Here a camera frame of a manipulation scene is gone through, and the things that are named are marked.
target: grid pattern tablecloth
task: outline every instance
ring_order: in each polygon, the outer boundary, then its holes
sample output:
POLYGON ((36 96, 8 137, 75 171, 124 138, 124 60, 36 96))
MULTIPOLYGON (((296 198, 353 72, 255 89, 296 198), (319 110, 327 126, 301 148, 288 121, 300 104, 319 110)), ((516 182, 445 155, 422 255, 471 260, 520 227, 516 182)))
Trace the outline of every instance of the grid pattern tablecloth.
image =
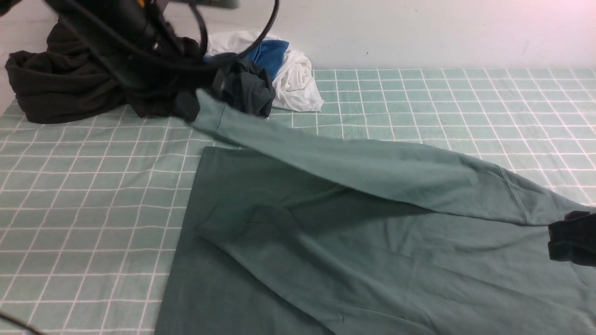
MULTIPOLYGON (((591 69, 315 77, 322 112, 269 121, 459 151, 596 204, 591 69)), ((206 145, 217 144, 178 119, 129 108, 40 126, 12 105, 0 117, 0 309, 55 334, 151 333, 206 145)))

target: black cord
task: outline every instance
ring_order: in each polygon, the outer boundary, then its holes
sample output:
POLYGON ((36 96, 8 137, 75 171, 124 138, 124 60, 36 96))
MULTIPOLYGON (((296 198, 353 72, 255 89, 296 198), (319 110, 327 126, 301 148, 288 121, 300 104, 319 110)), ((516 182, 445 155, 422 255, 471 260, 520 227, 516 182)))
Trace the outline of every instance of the black cord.
POLYGON ((25 322, 15 318, 15 317, 12 317, 11 315, 3 313, 2 311, 0 311, 0 319, 8 322, 9 324, 11 324, 15 327, 27 330, 28 332, 32 333, 33 335, 46 335, 46 334, 43 334, 42 332, 40 332, 39 330, 33 328, 32 325, 28 325, 25 322))
POLYGON ((228 66, 231 63, 236 62, 236 61, 246 57, 251 51, 253 51, 257 46, 259 46, 259 44, 265 39, 265 37, 267 36, 269 31, 271 30, 271 27, 273 26, 273 22, 275 22, 275 18, 277 17, 277 12, 279 11, 280 0, 274 0, 274 1, 275 1, 275 4, 273 6, 273 11, 271 12, 271 16, 269 18, 269 21, 267 22, 267 25, 265 26, 265 28, 263 29, 263 32, 259 35, 259 37, 257 37, 257 39, 254 40, 254 42, 248 48, 246 48, 246 50, 244 50, 243 52, 241 52, 233 57, 226 58, 224 60, 209 61, 209 62, 205 62, 204 64, 184 65, 184 64, 175 63, 173 61, 161 59, 161 58, 156 57, 146 51, 143 51, 143 50, 137 48, 135 45, 133 45, 132 43, 127 41, 125 38, 120 36, 112 28, 110 28, 105 23, 103 23, 103 21, 101 21, 97 16, 95 16, 93 13, 91 13, 85 7, 79 5, 75 0, 64 0, 64 2, 66 4, 68 4, 69 6, 71 6, 73 10, 77 11, 79 14, 83 15, 84 17, 86 17, 87 19, 92 21, 94 24, 96 24, 98 26, 98 28, 103 30, 106 34, 108 34, 111 38, 113 38, 116 42, 118 42, 122 47, 124 47, 124 49, 128 50, 129 52, 131 52, 139 57, 142 57, 145 60, 152 62, 153 64, 162 66, 169 70, 198 71, 198 72, 203 72, 206 70, 214 70, 214 69, 218 69, 220 67, 228 66))
POLYGON ((201 41, 198 44, 198 55, 203 59, 207 54, 207 47, 209 46, 209 36, 207 34, 207 24, 205 24, 205 20, 203 16, 197 9, 197 1, 196 0, 189 0, 188 5, 190 6, 190 10, 193 12, 194 18, 197 20, 198 29, 201 32, 201 41))

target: white cloth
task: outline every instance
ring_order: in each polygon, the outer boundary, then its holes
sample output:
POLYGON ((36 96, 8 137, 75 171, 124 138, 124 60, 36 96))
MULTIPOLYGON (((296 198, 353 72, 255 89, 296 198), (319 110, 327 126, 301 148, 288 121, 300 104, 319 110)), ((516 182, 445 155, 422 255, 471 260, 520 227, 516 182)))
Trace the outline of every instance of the white cloth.
MULTIPOLYGON (((256 32, 226 32, 209 35, 209 56, 223 52, 242 52, 260 33, 256 32)), ((280 39, 275 35, 268 35, 265 39, 280 39)), ((294 111, 321 111, 323 99, 316 88, 312 77, 311 61, 304 52, 290 46, 285 51, 284 63, 273 79, 275 99, 273 107, 294 111)))

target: clothing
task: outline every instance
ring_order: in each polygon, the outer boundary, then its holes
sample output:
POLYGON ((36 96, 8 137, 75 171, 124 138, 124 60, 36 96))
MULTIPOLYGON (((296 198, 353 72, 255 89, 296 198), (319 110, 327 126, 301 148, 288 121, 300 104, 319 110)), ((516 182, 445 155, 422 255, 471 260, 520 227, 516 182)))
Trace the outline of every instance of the clothing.
MULTIPOLYGON (((234 53, 219 54, 212 57, 219 61, 233 57, 234 53)), ((267 71, 247 58, 222 67, 213 82, 212 93, 219 100, 233 108, 259 117, 268 117, 275 97, 271 77, 267 71)))
POLYGON ((596 269, 547 248, 548 224, 594 209, 463 154, 198 97, 193 127, 248 150, 202 152, 156 334, 596 332, 596 269))
MULTIPOLYGON (((242 52, 259 36, 257 32, 226 32, 209 36, 208 55, 223 52, 242 52)), ((268 35, 268 40, 280 40, 275 35, 268 35)), ((275 99, 273 107, 294 111, 321 111, 323 99, 312 76, 311 61, 303 52, 288 46, 284 61, 273 78, 275 99)))
MULTIPOLYGON (((198 57, 198 45, 181 38, 184 54, 198 57)), ((139 94, 125 90, 89 48, 58 21, 47 39, 47 52, 19 51, 6 63, 8 81, 27 120, 65 123, 96 116, 129 103, 139 117, 196 117, 194 90, 178 94, 139 94)))
POLYGON ((15 52, 6 63, 8 81, 28 121, 71 122, 126 103, 118 81, 66 26, 58 22, 47 43, 47 52, 15 52))
POLYGON ((280 39, 268 39, 261 42, 246 58, 265 69, 274 79, 284 63, 284 54, 289 45, 280 39))

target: pile of clothes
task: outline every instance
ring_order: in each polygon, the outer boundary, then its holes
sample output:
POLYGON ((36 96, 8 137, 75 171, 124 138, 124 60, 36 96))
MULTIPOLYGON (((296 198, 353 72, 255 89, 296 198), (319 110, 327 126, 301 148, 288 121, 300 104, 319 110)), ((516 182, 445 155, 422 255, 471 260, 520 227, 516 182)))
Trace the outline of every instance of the pile of clothes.
MULTIPOLYGON (((225 58, 248 47, 257 34, 235 32, 211 36, 209 58, 225 58)), ((186 50, 196 41, 182 38, 186 50)), ((61 21, 50 31, 46 52, 19 51, 5 65, 9 83, 27 120, 65 123, 86 119, 131 104, 139 117, 170 116, 173 99, 142 97, 124 89, 61 21)), ((311 63, 289 43, 270 36, 248 57, 219 69, 214 97, 243 113, 268 117, 272 107, 320 111, 322 99, 311 75, 311 63)))
MULTIPOLYGON (((208 55, 241 52, 259 36, 257 32, 226 32, 209 36, 208 55)), ((273 78, 273 107, 294 111, 321 111, 323 99, 312 76, 311 61, 286 41, 268 35, 248 58, 273 78)))

